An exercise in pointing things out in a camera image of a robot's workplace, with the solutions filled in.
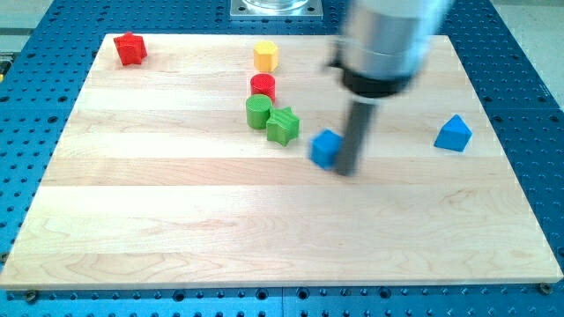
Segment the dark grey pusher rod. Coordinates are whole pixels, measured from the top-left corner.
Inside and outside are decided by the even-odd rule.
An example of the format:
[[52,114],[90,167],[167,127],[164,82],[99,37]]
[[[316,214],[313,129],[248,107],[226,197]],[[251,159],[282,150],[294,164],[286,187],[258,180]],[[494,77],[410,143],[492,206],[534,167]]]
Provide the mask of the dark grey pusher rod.
[[351,176],[356,172],[361,147],[376,108],[375,100],[352,100],[343,141],[336,156],[335,171],[337,174]]

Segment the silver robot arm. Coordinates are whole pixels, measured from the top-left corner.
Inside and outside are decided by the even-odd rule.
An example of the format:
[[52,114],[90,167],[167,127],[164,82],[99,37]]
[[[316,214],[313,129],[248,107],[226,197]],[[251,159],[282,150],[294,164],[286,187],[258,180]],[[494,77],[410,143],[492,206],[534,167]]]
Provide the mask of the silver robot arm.
[[351,176],[379,101],[403,91],[427,56],[451,0],[354,0],[335,43],[331,67],[352,94],[335,171]]

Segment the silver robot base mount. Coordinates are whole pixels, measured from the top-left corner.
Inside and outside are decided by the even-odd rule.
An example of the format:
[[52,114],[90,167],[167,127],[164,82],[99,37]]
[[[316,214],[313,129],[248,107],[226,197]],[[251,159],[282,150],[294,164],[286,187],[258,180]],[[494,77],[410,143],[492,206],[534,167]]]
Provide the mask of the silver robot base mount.
[[322,18],[321,0],[230,0],[231,19]]

